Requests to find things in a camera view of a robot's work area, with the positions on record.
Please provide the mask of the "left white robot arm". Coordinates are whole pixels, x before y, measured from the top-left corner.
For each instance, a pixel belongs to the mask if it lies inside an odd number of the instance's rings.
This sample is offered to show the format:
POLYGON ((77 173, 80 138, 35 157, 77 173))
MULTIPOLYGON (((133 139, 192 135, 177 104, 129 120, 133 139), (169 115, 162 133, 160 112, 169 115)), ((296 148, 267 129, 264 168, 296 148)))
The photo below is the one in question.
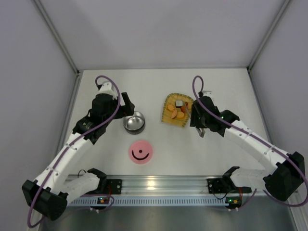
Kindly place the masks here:
POLYGON ((131 116, 134 104, 126 92, 120 99, 107 93, 97 94, 92 108, 80 119, 67 143, 46 169, 35 180, 26 180, 22 186, 27 204, 51 221, 57 220, 69 203, 80 196, 101 194, 107 187, 107 175, 91 168, 81 177, 66 183, 66 179, 80 158, 94 146, 114 119, 131 116))

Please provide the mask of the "pink round lid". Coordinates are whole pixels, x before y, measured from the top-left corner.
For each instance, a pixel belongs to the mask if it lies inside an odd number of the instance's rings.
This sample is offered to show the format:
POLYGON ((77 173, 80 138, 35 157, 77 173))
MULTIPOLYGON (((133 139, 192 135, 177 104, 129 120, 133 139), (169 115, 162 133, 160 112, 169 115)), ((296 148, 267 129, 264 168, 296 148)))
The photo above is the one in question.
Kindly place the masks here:
POLYGON ((138 165, 148 163, 153 157, 152 145, 145 140, 134 142, 128 149, 128 155, 131 161, 138 165))

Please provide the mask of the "sushi roll toy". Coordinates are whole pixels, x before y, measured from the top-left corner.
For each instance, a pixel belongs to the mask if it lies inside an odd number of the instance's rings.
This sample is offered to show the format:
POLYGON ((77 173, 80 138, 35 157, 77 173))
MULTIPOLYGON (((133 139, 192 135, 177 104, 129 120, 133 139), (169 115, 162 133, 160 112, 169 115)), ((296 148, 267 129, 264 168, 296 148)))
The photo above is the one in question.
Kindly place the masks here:
POLYGON ((184 102, 182 100, 176 100, 175 106, 176 108, 181 108, 184 106, 184 102))

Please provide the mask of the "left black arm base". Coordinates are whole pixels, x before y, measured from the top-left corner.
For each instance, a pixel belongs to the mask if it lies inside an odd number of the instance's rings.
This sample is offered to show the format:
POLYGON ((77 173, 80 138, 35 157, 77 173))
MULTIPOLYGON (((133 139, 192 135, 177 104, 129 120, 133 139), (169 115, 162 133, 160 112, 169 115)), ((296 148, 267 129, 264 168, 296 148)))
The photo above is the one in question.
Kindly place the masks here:
POLYGON ((122 192, 121 179, 104 179, 99 182, 96 194, 120 195, 122 192))

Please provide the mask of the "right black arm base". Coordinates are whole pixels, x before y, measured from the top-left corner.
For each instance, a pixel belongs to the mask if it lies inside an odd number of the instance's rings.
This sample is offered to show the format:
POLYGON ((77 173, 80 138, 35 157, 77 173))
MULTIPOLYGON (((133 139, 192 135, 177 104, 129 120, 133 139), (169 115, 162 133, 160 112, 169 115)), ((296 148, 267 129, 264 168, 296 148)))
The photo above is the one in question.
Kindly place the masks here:
POLYGON ((218 193, 251 193, 250 187, 236 187, 234 183, 225 178, 209 178, 207 179, 208 191, 211 194, 218 193))

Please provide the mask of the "red fried chicken toy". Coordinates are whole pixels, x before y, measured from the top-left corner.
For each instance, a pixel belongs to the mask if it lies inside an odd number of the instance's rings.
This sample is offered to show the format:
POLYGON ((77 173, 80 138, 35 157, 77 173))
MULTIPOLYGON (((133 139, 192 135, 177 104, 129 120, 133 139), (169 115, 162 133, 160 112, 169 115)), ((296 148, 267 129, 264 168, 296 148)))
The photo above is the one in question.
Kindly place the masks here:
POLYGON ((183 106, 180 108, 180 110, 185 114, 187 113, 187 110, 188 110, 188 103, 187 102, 184 102, 183 103, 183 106))

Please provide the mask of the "round yellow waffle toy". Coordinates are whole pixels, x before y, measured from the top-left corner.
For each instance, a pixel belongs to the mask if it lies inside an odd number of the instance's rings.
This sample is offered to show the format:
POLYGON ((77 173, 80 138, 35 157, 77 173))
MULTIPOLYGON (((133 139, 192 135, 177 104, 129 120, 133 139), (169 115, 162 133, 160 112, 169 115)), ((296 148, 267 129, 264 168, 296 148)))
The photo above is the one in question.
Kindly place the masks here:
POLYGON ((182 111, 177 112, 177 115, 176 115, 177 119, 183 119, 184 117, 185 117, 185 114, 182 111))

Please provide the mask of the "orange flower-shaped food toy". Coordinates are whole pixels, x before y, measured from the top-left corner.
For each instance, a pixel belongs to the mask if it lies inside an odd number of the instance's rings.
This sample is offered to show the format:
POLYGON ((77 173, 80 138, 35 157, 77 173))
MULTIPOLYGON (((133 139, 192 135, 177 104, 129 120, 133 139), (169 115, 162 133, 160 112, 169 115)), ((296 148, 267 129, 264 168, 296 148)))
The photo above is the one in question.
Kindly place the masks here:
POLYGON ((174 110, 174 106, 171 105, 171 104, 168 104, 168 105, 167 105, 167 109, 168 109, 169 111, 173 111, 173 110, 174 110))

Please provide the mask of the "salmon-coloured fish food toy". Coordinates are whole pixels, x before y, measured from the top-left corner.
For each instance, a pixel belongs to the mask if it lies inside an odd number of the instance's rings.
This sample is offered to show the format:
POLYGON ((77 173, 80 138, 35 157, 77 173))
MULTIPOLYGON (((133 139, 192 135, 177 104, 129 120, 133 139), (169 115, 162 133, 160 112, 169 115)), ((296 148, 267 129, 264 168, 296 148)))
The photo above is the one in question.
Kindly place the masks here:
POLYGON ((170 118, 174 119, 177 116, 177 113, 178 113, 177 109, 173 110, 173 112, 171 113, 170 118))

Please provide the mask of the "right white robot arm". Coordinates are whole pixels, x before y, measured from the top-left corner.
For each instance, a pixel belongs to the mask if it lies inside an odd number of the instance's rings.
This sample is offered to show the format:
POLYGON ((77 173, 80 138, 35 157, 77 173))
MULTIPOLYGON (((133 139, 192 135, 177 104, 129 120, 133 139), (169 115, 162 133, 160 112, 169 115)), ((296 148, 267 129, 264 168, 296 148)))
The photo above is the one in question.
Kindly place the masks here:
POLYGON ((237 144, 262 166, 263 170, 231 167, 223 179, 234 187, 266 191, 275 200, 285 202, 305 180, 304 157, 277 148, 254 133, 229 110, 219 111, 208 96, 192 103, 191 127, 207 128, 237 144))

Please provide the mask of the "round steel lunch bowl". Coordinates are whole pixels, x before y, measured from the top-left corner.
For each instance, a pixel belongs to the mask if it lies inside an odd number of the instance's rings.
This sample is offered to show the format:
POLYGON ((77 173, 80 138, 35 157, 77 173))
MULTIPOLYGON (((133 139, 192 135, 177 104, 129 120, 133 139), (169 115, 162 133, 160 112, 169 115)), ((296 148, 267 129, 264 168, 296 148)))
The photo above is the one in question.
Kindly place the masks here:
POLYGON ((123 127, 127 133, 137 135, 145 129, 145 117, 142 113, 135 111, 132 116, 123 118, 123 127))

